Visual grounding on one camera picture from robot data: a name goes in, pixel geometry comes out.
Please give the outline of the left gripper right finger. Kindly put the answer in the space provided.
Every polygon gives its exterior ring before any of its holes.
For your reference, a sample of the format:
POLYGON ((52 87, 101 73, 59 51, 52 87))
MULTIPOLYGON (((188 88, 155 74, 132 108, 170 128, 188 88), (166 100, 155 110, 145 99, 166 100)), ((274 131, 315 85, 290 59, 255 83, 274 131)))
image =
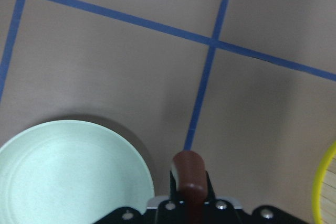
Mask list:
POLYGON ((204 202, 212 202, 216 199, 216 195, 208 172, 206 172, 206 179, 207 179, 207 196, 204 202))

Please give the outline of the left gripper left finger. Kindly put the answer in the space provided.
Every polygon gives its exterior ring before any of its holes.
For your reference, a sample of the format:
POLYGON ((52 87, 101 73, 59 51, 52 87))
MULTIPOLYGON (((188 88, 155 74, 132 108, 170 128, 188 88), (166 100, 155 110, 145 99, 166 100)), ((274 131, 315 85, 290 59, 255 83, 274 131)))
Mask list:
POLYGON ((184 202, 181 193, 177 189, 176 179, 174 178, 172 173, 170 173, 170 200, 176 203, 184 202))

